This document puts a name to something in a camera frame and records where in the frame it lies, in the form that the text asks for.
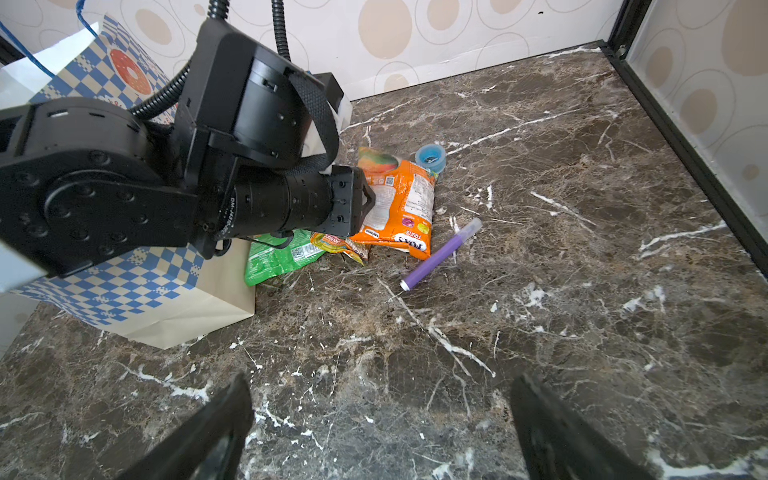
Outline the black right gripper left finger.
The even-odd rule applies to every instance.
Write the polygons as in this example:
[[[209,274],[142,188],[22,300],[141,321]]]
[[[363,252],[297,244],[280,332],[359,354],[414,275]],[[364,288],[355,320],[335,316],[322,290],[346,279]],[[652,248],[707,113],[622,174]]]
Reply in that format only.
[[[121,479],[233,479],[254,423],[242,373],[181,424]]]

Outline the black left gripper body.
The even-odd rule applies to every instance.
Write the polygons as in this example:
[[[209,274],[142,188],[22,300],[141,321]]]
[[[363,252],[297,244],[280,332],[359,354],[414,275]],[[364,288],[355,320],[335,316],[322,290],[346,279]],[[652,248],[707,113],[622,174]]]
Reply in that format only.
[[[284,175],[252,169],[238,176],[224,203],[218,238],[245,238],[297,229],[348,238],[359,233],[376,194],[362,169]]]

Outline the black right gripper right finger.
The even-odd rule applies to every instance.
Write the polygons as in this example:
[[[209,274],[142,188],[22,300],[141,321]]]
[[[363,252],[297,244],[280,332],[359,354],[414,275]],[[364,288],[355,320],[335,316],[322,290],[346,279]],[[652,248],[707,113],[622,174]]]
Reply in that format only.
[[[652,477],[534,377],[512,382],[510,407],[531,479]]]

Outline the green chips snack packet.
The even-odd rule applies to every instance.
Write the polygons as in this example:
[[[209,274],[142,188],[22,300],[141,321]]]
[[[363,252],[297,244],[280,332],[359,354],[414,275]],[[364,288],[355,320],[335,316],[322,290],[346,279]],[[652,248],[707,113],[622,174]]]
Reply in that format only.
[[[325,254],[311,243],[311,233],[307,230],[294,230],[292,240],[287,240],[261,235],[251,242],[244,272],[247,286],[299,270]]]

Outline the colourful fruit candy packet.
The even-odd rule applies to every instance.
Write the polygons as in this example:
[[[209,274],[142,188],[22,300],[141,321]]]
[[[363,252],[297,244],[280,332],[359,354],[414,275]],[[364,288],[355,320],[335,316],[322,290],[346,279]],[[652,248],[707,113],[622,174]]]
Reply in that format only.
[[[313,232],[310,241],[312,245],[322,251],[330,254],[344,254],[361,265],[365,265],[369,260],[370,247],[351,239]]]

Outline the blue checkered paper bag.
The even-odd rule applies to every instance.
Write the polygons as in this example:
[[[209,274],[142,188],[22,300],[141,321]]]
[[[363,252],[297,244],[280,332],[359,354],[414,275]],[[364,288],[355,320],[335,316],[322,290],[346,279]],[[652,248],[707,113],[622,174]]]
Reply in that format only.
[[[132,107],[167,77],[133,37],[133,21],[87,13],[91,25],[35,60],[1,70],[1,105],[16,107],[82,95]],[[1,293],[57,306],[100,330],[166,349],[250,317],[255,292],[244,272],[249,243],[204,259],[192,247],[141,247],[65,278],[38,277],[30,264],[1,251]]]

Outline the orange Fox's candy packet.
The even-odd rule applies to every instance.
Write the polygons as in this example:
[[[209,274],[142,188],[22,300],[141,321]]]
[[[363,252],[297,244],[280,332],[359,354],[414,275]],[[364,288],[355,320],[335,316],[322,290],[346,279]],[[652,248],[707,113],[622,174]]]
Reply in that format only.
[[[426,260],[431,256],[436,177],[418,164],[362,147],[357,166],[375,205],[351,240],[384,246]]]

